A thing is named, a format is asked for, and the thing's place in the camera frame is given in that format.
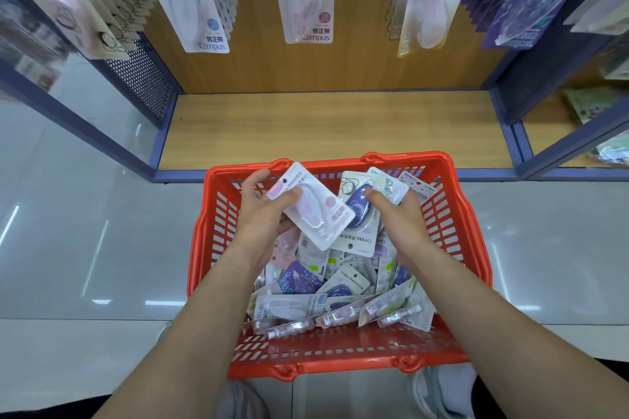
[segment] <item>person's right hand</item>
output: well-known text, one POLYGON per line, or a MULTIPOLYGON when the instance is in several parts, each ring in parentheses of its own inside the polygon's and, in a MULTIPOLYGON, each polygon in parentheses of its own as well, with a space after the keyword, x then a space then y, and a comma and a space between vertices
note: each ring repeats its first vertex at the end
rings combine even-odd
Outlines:
POLYGON ((367 189, 367 199, 380 211, 389 239, 403 257, 412 259, 426 245, 434 245, 426 230, 417 195, 406 193, 399 206, 393 205, 382 193, 367 189))

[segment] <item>tiled floor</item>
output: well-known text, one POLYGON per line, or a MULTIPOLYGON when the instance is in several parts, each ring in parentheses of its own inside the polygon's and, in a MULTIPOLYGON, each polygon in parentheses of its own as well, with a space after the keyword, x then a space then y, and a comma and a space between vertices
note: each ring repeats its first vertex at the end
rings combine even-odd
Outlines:
MULTIPOLYGON (((71 64, 53 94, 147 159, 153 126, 90 65, 71 64)), ((185 302, 201 185, 146 183, 17 103, 0 104, 0 162, 0 319, 26 319, 0 323, 0 410, 111 390, 161 321, 32 319, 172 319, 185 302), (67 366, 59 366, 63 355, 51 356, 64 347, 67 366)), ((626 184, 468 183, 464 191, 483 228, 494 287, 511 303, 544 324, 629 325, 626 184)), ((619 334, 626 340, 626 329, 619 334)), ((629 344, 588 338, 613 354, 629 344)), ((398 375, 303 377, 293 390, 267 379, 259 387, 277 392, 279 416, 290 414, 290 396, 295 417, 306 417, 315 403, 328 410, 316 394, 337 384, 326 391, 351 396, 346 415, 370 417, 367 410, 381 410, 367 399, 380 391, 379 404, 389 407, 395 396, 385 387, 400 390, 398 375)), ((394 403, 410 414, 401 399, 394 403)))

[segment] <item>black pants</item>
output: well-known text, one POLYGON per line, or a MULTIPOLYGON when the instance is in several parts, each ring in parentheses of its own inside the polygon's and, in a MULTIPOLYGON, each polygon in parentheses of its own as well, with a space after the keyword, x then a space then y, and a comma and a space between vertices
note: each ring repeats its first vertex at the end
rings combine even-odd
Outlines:
MULTIPOLYGON (((629 363, 607 359, 599 359, 598 361, 624 378, 625 381, 629 381, 629 363)), ((89 419, 96 414, 107 399, 109 399, 109 395, 61 404, 39 411, 9 412, 0 414, 0 419, 89 419)), ((476 419, 506 418, 480 376, 476 378, 472 387, 472 409, 476 419)))

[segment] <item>wooden board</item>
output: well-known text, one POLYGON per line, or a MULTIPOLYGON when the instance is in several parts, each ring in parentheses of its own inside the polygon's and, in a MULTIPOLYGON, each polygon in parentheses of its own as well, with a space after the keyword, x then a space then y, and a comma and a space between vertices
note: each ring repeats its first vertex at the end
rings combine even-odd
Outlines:
MULTIPOLYGON (((534 154, 542 152, 579 126, 579 120, 571 107, 557 92, 534 107, 524 117, 524 128, 534 154)), ((589 153, 581 154, 562 164, 564 168, 610 168, 589 153)))
POLYGON ((441 150, 512 168, 487 91, 182 95, 160 169, 441 150))
POLYGON ((484 34, 459 7, 441 50, 397 58, 387 0, 334 0, 334 42, 284 41, 277 0, 240 0, 229 54, 189 54, 156 4, 145 34, 185 93, 271 93, 478 88, 504 50, 481 50, 484 34))

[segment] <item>plastic basket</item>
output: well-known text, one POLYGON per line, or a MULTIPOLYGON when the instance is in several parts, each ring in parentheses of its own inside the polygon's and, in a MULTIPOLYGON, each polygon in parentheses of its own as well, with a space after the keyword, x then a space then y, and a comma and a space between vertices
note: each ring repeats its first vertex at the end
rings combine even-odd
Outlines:
MULTIPOLYGON (((259 184, 264 193, 293 163, 279 159, 270 164, 217 166, 208 171, 203 204, 194 226, 188 272, 188 296, 199 285, 236 232, 242 181, 257 169, 269 168, 271 178, 259 184)), ((366 171, 371 166, 397 177, 402 170, 436 187, 423 205, 431 238, 463 262, 488 285, 491 264, 474 211, 461 192, 452 158, 438 151, 410 154, 367 153, 360 159, 302 163, 332 192, 338 192, 342 172, 366 171)), ((444 322, 435 316, 430 333, 399 325, 379 328, 375 323, 306 332, 267 341, 260 336, 238 338, 229 377, 272 376, 292 381, 303 373, 330 373, 395 367, 412 373, 423 366, 468 361, 444 322)))

